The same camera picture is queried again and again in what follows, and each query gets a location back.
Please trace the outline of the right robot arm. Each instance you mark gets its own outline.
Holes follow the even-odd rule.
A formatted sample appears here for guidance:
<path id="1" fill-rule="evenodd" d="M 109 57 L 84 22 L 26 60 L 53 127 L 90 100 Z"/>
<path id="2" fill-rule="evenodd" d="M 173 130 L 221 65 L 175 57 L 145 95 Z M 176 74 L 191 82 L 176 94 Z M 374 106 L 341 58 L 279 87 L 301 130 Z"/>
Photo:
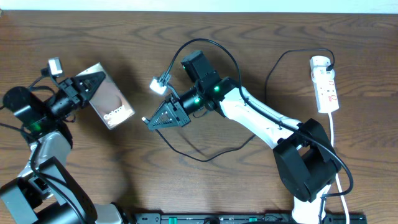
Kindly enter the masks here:
<path id="1" fill-rule="evenodd" d="M 293 220 L 321 223 L 330 185 L 342 168 L 323 126 L 314 119 L 302 123 L 286 117 L 232 78 L 220 78 L 201 50 L 181 64 L 194 86 L 183 95 L 166 97 L 150 119 L 143 119 L 148 129 L 183 127 L 202 108 L 243 125 L 272 149 L 280 179 L 294 196 Z"/>

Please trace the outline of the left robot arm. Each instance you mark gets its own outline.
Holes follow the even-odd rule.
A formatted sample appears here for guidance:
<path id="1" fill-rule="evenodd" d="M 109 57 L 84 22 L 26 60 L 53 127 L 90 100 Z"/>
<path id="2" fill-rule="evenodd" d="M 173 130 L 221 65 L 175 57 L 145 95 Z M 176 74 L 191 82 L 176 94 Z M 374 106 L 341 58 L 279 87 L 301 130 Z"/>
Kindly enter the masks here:
<path id="1" fill-rule="evenodd" d="M 16 223 L 131 223 L 115 203 L 95 205 L 65 164 L 73 140 L 67 117 L 87 106 L 105 80 L 104 72 L 66 78 L 42 101 L 36 86 L 16 86 L 3 97 L 22 121 L 18 132 L 30 147 L 24 170 L 1 187 L 1 200 Z"/>

